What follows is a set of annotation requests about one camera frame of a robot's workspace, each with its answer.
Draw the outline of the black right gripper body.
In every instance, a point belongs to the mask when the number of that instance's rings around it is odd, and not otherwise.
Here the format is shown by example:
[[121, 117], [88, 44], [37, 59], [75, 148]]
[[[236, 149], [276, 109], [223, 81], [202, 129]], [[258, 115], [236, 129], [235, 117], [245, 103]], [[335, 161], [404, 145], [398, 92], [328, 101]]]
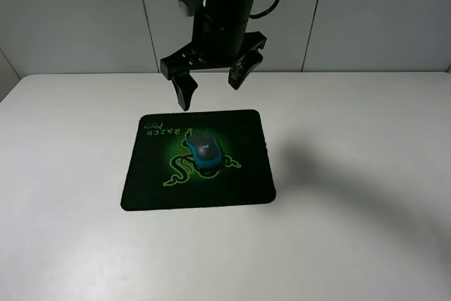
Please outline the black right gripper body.
[[245, 32], [244, 24], [231, 29], [222, 27], [211, 30], [203, 25], [193, 33], [189, 44], [161, 59], [161, 72], [170, 80], [191, 70], [230, 69], [244, 55], [251, 51], [259, 52], [265, 44], [263, 34]]

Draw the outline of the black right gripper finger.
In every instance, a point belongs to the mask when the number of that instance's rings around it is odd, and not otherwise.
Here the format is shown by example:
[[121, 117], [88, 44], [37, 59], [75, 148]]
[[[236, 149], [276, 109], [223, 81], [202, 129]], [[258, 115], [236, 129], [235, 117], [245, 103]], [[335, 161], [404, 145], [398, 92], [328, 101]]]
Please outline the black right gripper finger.
[[181, 73], [179, 75], [175, 75], [174, 77], [172, 77], [171, 81], [173, 83], [178, 103], [181, 109], [183, 111], [188, 111], [190, 109], [192, 95], [198, 88], [197, 82], [189, 73]]
[[247, 76], [263, 61], [263, 56], [258, 51], [251, 51], [243, 56], [233, 67], [230, 68], [228, 83], [238, 90]]

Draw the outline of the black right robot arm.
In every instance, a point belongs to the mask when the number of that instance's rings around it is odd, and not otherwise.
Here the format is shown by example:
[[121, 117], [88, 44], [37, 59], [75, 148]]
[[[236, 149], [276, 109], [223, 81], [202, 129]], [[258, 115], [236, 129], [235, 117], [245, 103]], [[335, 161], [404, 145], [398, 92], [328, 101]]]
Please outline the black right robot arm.
[[239, 89], [263, 61], [260, 49], [266, 37], [247, 32], [254, 0], [178, 0], [194, 18], [192, 39], [160, 62], [161, 72], [173, 83], [183, 111], [190, 108], [198, 84], [192, 70], [227, 68], [228, 82]]

